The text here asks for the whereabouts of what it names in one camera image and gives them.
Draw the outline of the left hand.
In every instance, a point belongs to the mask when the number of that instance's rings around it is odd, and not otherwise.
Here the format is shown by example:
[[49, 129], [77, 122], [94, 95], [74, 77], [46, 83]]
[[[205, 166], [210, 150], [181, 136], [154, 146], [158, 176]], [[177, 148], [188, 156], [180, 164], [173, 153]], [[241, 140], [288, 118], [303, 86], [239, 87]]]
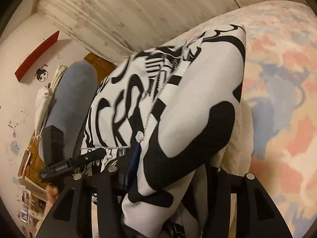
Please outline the left hand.
[[46, 187], [46, 196], [47, 196], [47, 203], [46, 206], [51, 208], [54, 203], [56, 202], [59, 196], [59, 189], [53, 184], [48, 184]]

